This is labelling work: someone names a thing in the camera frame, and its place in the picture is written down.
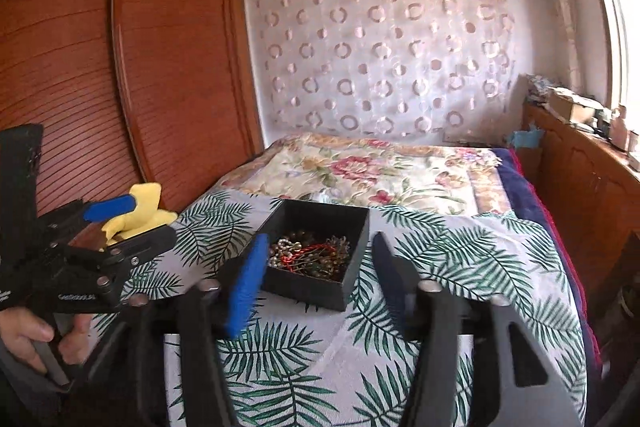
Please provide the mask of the person's left hand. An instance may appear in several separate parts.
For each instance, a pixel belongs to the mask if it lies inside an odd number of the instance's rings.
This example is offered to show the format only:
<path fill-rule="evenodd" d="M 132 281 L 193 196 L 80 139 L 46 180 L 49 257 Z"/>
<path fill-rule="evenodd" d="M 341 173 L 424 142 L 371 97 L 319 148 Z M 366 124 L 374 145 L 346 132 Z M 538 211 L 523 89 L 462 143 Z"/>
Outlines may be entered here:
<path fill-rule="evenodd" d="M 72 329 L 58 344 L 63 361 L 68 365 L 84 363 L 89 355 L 91 314 L 74 316 Z M 37 317 L 29 309 L 17 307 L 1 312 L 1 340 L 15 358 L 26 363 L 38 373 L 47 372 L 42 358 L 35 349 L 35 342 L 50 343 L 54 337 L 52 326 Z"/>

